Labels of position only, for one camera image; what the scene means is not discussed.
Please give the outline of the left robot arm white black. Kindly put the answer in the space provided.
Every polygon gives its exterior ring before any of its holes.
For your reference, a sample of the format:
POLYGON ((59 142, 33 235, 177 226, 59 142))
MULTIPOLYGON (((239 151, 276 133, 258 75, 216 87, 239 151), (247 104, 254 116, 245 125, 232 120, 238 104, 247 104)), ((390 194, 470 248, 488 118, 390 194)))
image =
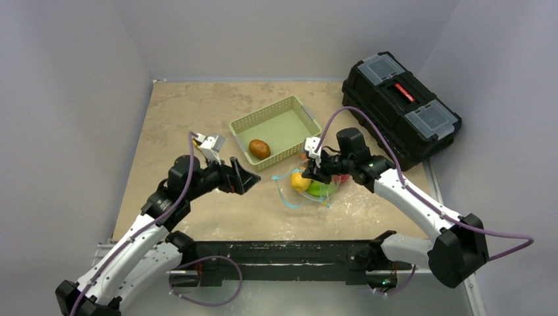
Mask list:
POLYGON ((259 175, 233 157, 201 168, 191 155, 177 158, 151 194, 127 233, 76 282, 63 281, 55 295, 63 315, 120 315, 163 273, 189 269, 196 260, 195 242, 175 226, 190 213, 190 203, 213 190, 243 195, 259 175))

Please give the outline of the yellow fake lemon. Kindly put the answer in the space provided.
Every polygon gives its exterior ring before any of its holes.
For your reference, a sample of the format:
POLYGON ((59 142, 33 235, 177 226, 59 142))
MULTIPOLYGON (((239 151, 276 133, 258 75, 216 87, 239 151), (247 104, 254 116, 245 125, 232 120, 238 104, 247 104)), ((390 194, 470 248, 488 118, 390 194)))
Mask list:
POLYGON ((290 175, 291 187, 297 192, 305 192, 312 184, 309 178, 303 178, 301 172, 294 172, 290 175))

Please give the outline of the brown fake kiwi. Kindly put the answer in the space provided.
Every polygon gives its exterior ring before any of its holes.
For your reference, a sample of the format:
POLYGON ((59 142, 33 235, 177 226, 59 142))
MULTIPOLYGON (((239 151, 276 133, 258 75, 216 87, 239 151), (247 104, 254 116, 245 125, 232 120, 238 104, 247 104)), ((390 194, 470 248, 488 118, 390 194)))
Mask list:
POLYGON ((271 156, 269 145, 262 140, 251 140, 248 149, 252 156, 259 160, 267 159, 271 156))

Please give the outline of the clear zip top bag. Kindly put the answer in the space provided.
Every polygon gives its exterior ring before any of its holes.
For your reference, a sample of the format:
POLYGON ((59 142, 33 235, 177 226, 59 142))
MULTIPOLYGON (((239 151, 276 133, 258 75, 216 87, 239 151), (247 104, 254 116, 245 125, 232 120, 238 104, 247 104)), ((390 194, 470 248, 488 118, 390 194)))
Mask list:
POLYGON ((287 173, 274 175, 274 181, 282 203, 297 209, 308 205, 330 208, 334 195, 351 177, 348 174, 334 175, 329 184, 303 178, 306 162, 296 163, 287 173))

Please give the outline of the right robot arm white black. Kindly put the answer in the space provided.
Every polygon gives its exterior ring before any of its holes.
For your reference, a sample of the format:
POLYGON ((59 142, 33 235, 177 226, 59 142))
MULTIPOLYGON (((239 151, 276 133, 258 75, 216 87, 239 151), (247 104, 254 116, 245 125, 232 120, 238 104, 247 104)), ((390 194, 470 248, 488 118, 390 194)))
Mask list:
POLYGON ((306 138, 303 152, 308 165, 304 178, 327 184, 335 175, 349 175, 368 191, 396 206, 426 235, 425 239, 391 233, 371 247, 369 258, 379 268, 402 261, 428 268, 448 288, 456 288, 488 262, 482 221, 462 216, 437 203, 381 155, 372 155, 357 128, 336 134, 339 151, 330 155, 318 137, 306 138))

